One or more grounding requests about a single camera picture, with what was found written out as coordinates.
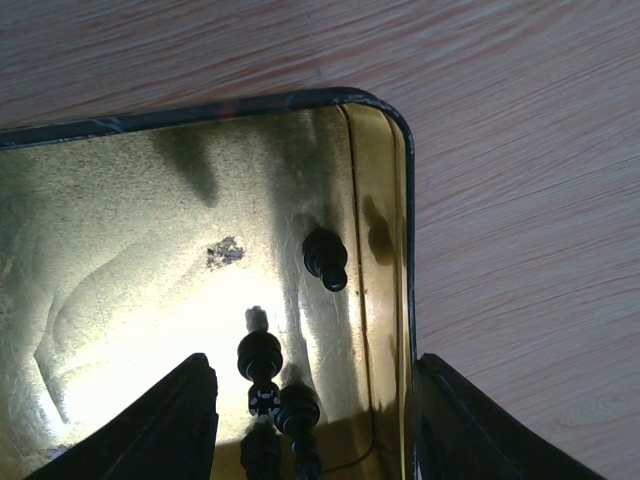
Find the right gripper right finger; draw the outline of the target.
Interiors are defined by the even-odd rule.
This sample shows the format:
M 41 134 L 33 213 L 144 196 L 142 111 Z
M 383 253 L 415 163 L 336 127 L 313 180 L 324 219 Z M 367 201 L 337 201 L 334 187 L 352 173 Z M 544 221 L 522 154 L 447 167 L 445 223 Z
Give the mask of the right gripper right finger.
M 424 479 L 599 479 L 442 358 L 414 362 L 414 439 Z

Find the gold metal tin tray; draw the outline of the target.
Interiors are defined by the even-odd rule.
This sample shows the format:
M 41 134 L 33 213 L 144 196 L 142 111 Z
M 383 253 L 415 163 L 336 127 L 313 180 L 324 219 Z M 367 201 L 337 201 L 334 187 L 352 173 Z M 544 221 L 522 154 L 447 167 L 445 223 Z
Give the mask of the gold metal tin tray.
M 241 340 L 274 335 L 273 379 L 314 390 L 318 479 L 411 479 L 415 143 L 354 88 L 299 90 L 1 133 L 1 475 L 28 476 L 189 356 L 217 378 L 211 476 L 241 441 L 291 439 L 248 410 Z M 316 228 L 348 253 L 333 293 Z

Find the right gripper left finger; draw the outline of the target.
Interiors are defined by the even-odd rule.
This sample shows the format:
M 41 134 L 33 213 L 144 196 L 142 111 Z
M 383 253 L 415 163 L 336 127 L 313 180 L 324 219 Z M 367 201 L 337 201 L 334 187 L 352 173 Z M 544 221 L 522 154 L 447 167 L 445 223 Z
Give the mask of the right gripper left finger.
M 118 416 L 30 479 L 208 479 L 218 414 L 216 373 L 186 358 Z

